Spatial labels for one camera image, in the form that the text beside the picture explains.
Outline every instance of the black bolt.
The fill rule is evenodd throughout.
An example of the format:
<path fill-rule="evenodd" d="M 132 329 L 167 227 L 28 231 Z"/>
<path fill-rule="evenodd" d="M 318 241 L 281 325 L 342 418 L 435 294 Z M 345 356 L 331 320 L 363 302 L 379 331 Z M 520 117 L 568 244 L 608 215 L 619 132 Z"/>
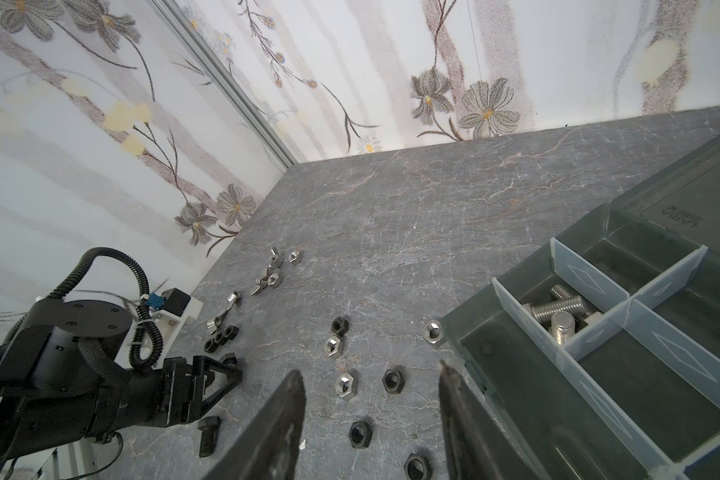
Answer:
<path fill-rule="evenodd" d="M 213 455 L 216 450 L 216 437 L 219 434 L 221 419 L 217 416 L 201 418 L 197 423 L 200 430 L 200 454 L 201 458 Z"/>
<path fill-rule="evenodd" d="M 346 318 L 337 316 L 334 321 L 331 322 L 331 333 L 338 336 L 344 336 L 349 330 L 349 322 Z"/>
<path fill-rule="evenodd" d="M 353 448 L 367 448 L 372 436 L 373 431 L 366 422 L 355 422 L 349 427 L 349 443 Z"/>

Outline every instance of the black hex nut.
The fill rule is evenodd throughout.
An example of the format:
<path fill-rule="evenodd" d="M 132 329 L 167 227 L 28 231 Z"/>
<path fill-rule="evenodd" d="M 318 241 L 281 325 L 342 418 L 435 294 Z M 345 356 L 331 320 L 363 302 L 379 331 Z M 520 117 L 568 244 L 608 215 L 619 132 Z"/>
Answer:
<path fill-rule="evenodd" d="M 429 480 L 432 478 L 432 467 L 429 466 L 427 457 L 415 453 L 408 456 L 403 469 L 407 480 Z"/>
<path fill-rule="evenodd" d="M 342 316 L 337 316 L 334 321 L 331 322 L 331 333 L 338 336 L 344 336 L 349 330 L 349 322 Z"/>
<path fill-rule="evenodd" d="M 237 337 L 237 333 L 240 331 L 239 328 L 237 328 L 234 325 L 228 325 L 224 329 L 224 342 L 228 342 L 231 340 L 234 340 L 235 337 Z"/>
<path fill-rule="evenodd" d="M 353 448 L 367 448 L 371 443 L 371 437 L 373 437 L 373 430 L 362 420 L 349 427 L 349 443 Z"/>
<path fill-rule="evenodd" d="M 213 339 L 206 340 L 206 344 L 202 346 L 202 350 L 205 353 L 213 353 L 216 351 L 217 348 L 219 348 L 219 344 L 216 343 Z"/>
<path fill-rule="evenodd" d="M 387 393 L 400 393 L 403 391 L 405 379 L 403 378 L 403 374 L 400 370 L 389 369 L 384 372 L 382 384 L 384 385 L 384 390 L 386 390 Z"/>
<path fill-rule="evenodd" d="M 220 361 L 224 365 L 237 365 L 237 357 L 234 353 L 225 353 Z"/>

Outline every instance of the silver hex nut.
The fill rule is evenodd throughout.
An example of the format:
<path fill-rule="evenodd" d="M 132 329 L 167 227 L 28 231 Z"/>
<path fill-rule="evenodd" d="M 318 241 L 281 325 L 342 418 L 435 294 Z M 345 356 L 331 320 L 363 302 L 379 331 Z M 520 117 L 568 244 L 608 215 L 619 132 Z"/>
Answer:
<path fill-rule="evenodd" d="M 353 398 L 358 392 L 358 386 L 355 382 L 355 377 L 348 373 L 343 373 L 336 379 L 336 395 L 338 398 L 344 398 L 349 400 Z"/>
<path fill-rule="evenodd" d="M 440 346 L 445 343 L 445 335 L 443 335 L 443 329 L 440 327 L 440 320 L 434 318 L 427 320 L 424 324 L 424 338 L 433 346 Z"/>
<path fill-rule="evenodd" d="M 326 345 L 323 347 L 323 351 L 326 352 L 327 356 L 339 358 L 344 352 L 344 340 L 336 335 L 331 335 L 326 340 Z"/>

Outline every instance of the transparent divider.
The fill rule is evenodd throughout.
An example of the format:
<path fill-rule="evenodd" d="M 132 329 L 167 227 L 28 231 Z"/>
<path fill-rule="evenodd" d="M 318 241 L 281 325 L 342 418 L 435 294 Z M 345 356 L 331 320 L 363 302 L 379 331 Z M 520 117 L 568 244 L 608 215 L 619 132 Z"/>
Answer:
<path fill-rule="evenodd" d="M 502 308 L 509 313 L 531 340 L 555 364 L 570 384 L 586 400 L 637 461 L 653 476 L 654 473 L 676 469 L 669 457 L 628 417 L 568 352 L 552 340 L 552 336 L 523 309 L 503 285 L 492 280 Z"/>
<path fill-rule="evenodd" d="M 720 360 L 638 300 L 625 330 L 720 408 Z"/>
<path fill-rule="evenodd" d="M 630 298 L 618 283 L 608 278 L 556 238 L 550 240 L 554 272 L 603 312 Z"/>
<path fill-rule="evenodd" d="M 701 246 L 686 255 L 681 261 L 672 265 L 672 267 L 638 290 L 632 298 L 643 303 L 648 308 L 656 308 L 657 305 L 688 284 L 691 274 L 699 266 L 707 250 L 706 246 Z"/>
<path fill-rule="evenodd" d="M 629 302 L 619 303 L 608 310 L 596 323 L 576 332 L 576 335 L 564 344 L 566 351 L 578 361 L 587 353 L 603 345 L 609 338 L 622 330 L 628 306 Z"/>

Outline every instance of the hex nut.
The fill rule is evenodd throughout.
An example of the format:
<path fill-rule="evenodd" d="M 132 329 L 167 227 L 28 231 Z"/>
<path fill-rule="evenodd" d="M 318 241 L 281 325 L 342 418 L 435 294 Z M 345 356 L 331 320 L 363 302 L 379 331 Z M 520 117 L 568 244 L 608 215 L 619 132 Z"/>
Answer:
<path fill-rule="evenodd" d="M 403 391 L 403 385 L 405 385 L 405 379 L 400 370 L 389 369 L 384 372 L 382 377 L 382 385 L 387 393 L 400 393 Z"/>
<path fill-rule="evenodd" d="M 349 330 L 349 322 L 343 316 L 337 316 L 334 321 L 331 322 L 331 333 L 338 336 L 344 336 Z"/>
<path fill-rule="evenodd" d="M 269 278 L 266 279 L 266 284 L 272 288 L 280 286 L 280 283 L 282 283 L 282 275 L 278 271 L 272 272 Z"/>
<path fill-rule="evenodd" d="M 355 382 L 355 377 L 348 373 L 343 373 L 338 376 L 336 380 L 336 395 L 338 398 L 344 398 L 349 400 L 353 398 L 358 392 L 358 386 Z"/>
<path fill-rule="evenodd" d="M 224 365 L 237 365 L 237 357 L 234 353 L 225 353 L 219 361 Z"/>
<path fill-rule="evenodd" d="M 373 430 L 366 422 L 355 422 L 349 427 L 349 444 L 353 448 L 367 448 L 371 444 Z"/>
<path fill-rule="evenodd" d="M 326 345 L 322 348 L 327 356 L 333 358 L 339 358 L 344 353 L 344 340 L 340 339 L 336 335 L 330 336 L 326 340 Z"/>
<path fill-rule="evenodd" d="M 231 340 L 234 340 L 235 337 L 237 337 L 237 333 L 240 331 L 239 328 L 237 328 L 234 325 L 227 325 L 224 329 L 224 341 L 228 342 Z"/>
<path fill-rule="evenodd" d="M 217 348 L 219 348 L 219 344 L 214 342 L 213 339 L 206 340 L 206 344 L 202 346 L 205 353 L 213 353 Z"/>
<path fill-rule="evenodd" d="M 424 338 L 433 346 L 440 346 L 445 343 L 445 335 L 443 335 L 439 320 L 427 320 L 424 324 Z"/>
<path fill-rule="evenodd" d="M 272 256 L 269 257 L 269 268 L 279 268 L 282 265 L 282 257 L 277 252 L 277 248 L 272 247 Z"/>
<path fill-rule="evenodd" d="M 429 480 L 432 478 L 432 467 L 429 466 L 427 457 L 412 453 L 403 465 L 405 478 L 407 480 Z"/>
<path fill-rule="evenodd" d="M 297 265 L 302 261 L 303 256 L 304 254 L 301 250 L 294 250 L 290 255 L 288 255 L 288 262 L 290 262 L 291 265 Z"/>

